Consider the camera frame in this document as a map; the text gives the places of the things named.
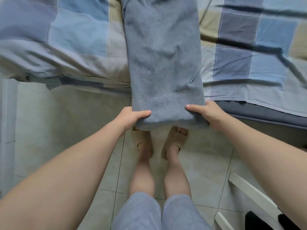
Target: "person's left arm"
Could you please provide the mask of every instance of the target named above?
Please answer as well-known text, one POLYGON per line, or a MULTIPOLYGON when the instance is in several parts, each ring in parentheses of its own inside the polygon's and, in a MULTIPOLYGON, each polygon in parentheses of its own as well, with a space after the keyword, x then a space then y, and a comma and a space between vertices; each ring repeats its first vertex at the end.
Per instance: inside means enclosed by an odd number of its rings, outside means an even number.
POLYGON ((25 178, 0 202, 1 229, 77 229, 94 199, 117 140, 139 118, 150 114, 125 107, 97 133, 25 178))

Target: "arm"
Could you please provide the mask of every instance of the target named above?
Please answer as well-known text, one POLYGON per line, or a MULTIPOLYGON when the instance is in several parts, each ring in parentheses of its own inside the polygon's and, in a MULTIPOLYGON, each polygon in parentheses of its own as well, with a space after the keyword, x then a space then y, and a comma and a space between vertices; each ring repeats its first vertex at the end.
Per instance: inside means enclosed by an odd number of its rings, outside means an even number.
POLYGON ((301 229, 307 228, 307 153, 265 135, 225 113, 215 102, 187 105, 232 142, 278 207, 301 229))
POLYGON ((77 229, 87 213, 117 140, 150 111, 125 107, 94 135, 46 163, 0 202, 1 229, 77 229))

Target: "person's left hand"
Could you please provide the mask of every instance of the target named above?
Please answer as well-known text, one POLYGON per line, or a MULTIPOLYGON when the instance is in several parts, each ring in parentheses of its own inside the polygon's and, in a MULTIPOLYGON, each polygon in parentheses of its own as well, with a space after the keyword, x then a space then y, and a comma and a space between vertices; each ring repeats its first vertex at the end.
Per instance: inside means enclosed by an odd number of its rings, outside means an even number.
POLYGON ((123 127, 123 134, 132 127, 138 119, 151 115, 150 110, 132 111, 131 106, 124 107, 119 115, 113 120, 116 124, 123 127))

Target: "shorts leg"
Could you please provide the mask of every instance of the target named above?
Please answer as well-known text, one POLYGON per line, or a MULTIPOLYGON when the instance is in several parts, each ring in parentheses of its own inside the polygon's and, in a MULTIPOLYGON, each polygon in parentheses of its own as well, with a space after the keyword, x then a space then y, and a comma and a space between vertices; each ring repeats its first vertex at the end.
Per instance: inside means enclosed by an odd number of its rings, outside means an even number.
POLYGON ((162 215, 163 230, 211 230, 200 215, 190 196, 173 195, 164 204, 162 215))
POLYGON ((113 230, 162 230, 161 208, 147 193, 136 192, 112 222, 113 230))

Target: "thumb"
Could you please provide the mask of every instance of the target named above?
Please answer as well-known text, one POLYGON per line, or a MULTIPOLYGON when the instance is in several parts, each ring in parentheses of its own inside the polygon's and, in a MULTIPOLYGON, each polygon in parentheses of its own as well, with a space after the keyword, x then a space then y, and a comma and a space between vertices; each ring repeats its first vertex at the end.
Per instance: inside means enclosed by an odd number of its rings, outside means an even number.
POLYGON ((136 113, 136 118, 140 119, 151 115, 151 110, 136 111, 135 113, 136 113))
POLYGON ((194 112, 198 112, 198 113, 202 114, 202 113, 204 113, 206 107, 189 104, 189 105, 186 105, 185 108, 189 111, 194 111, 194 112))

